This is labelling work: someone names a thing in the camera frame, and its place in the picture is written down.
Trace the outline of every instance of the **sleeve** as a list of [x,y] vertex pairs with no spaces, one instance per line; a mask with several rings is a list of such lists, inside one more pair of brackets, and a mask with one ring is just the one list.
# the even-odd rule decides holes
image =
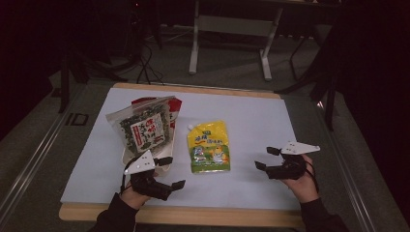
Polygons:
[[307,232],[349,231],[340,216],[329,214],[321,198],[301,204],[301,213]]
[[137,212],[121,200],[118,193],[115,193],[108,209],[99,214],[96,224],[89,232],[133,231]]

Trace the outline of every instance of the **yellow snack bag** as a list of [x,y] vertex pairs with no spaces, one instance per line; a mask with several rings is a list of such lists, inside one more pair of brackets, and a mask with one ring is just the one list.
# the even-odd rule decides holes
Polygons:
[[230,170],[229,140],[223,121],[198,124],[187,139],[192,173]]

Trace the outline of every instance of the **human hand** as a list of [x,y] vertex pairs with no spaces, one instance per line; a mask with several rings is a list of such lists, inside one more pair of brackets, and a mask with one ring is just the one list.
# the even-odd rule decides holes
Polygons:
[[120,198],[131,208],[139,210],[139,208],[141,208],[146,201],[151,199],[151,196],[141,195],[134,191],[131,187],[131,183],[128,182],[125,190],[121,193]]
[[[306,162],[313,164],[312,159],[307,155],[303,154],[302,157]],[[309,164],[307,165],[307,170],[310,173],[313,173],[313,167]],[[310,177],[307,172],[305,172],[305,174],[298,180],[286,179],[281,181],[293,191],[293,193],[301,203],[307,203],[319,198],[319,193],[316,190],[316,185],[312,177]]]

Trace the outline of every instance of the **wooden table edge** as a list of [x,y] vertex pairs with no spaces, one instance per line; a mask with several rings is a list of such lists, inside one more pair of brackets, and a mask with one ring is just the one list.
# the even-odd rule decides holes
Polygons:
[[264,99],[280,99],[280,95],[273,92],[262,92],[253,90],[234,90],[234,89],[220,89],[212,87],[191,87],[183,85],[145,85],[145,84],[130,84],[130,83],[116,83],[113,88],[121,89],[135,89],[135,90],[154,90],[154,91],[171,91],[181,93],[195,93],[195,94],[213,94],[226,95],[238,97],[252,97]]
[[[63,203],[62,220],[95,221],[108,204]],[[144,206],[135,216],[138,223],[245,227],[302,228],[300,211],[207,207]]]

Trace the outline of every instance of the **metal frame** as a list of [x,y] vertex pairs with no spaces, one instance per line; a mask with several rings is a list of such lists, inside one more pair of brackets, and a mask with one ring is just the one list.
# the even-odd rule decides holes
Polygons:
[[190,74],[196,74],[198,63],[198,33],[201,31],[213,31],[241,35],[252,35],[267,37],[265,48],[259,51],[262,63],[263,76],[266,81],[272,80],[269,67],[268,54],[271,49],[275,33],[278,29],[279,20],[283,8],[278,8],[273,21],[242,19],[221,16],[209,16],[199,14],[199,0],[195,1],[195,18],[193,21],[193,45],[190,54]]

